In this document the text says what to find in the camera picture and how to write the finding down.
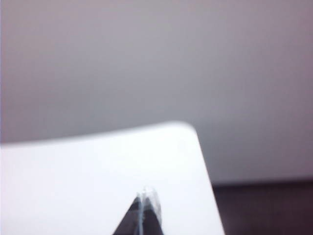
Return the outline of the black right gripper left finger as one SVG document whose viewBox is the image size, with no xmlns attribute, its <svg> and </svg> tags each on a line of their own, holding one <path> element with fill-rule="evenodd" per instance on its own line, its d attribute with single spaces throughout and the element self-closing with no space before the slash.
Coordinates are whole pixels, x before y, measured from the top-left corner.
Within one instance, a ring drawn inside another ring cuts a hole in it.
<svg viewBox="0 0 313 235">
<path fill-rule="evenodd" d="M 142 235 L 143 234 L 142 195 L 137 194 L 132 204 L 116 227 L 113 235 Z"/>
</svg>

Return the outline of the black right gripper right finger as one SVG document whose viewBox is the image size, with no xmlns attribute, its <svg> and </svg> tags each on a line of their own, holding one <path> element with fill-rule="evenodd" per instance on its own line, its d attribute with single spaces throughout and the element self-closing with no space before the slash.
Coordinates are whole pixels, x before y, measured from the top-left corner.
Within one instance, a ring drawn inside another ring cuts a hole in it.
<svg viewBox="0 0 313 235">
<path fill-rule="evenodd" d="M 161 204 L 157 191 L 145 187 L 142 192 L 142 234 L 163 235 Z"/>
</svg>

